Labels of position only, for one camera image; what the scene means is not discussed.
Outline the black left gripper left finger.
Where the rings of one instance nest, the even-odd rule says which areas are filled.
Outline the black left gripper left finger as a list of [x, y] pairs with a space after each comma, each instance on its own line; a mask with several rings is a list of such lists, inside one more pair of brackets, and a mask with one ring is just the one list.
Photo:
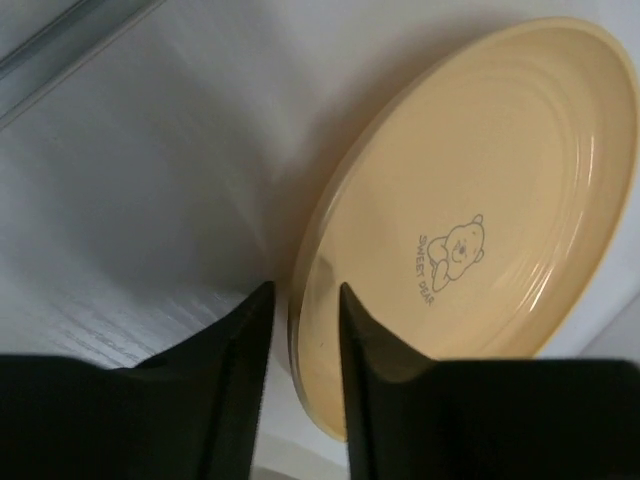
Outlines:
[[1, 358], [5, 479], [246, 479], [271, 345], [275, 287], [131, 368]]

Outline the yellow plastic plate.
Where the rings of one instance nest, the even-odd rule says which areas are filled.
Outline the yellow plastic plate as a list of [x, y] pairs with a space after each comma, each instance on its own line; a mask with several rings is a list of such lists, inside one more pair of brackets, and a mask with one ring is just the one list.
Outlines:
[[584, 20], [498, 31], [416, 78], [340, 161], [301, 242], [289, 358], [311, 420], [345, 439], [343, 284], [428, 357], [539, 353], [607, 252], [638, 151], [633, 63]]

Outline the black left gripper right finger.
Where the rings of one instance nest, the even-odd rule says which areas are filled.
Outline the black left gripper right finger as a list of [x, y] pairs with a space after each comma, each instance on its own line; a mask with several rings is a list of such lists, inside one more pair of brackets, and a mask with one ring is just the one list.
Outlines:
[[639, 369], [619, 359], [447, 360], [348, 285], [339, 337], [354, 479], [635, 479]]

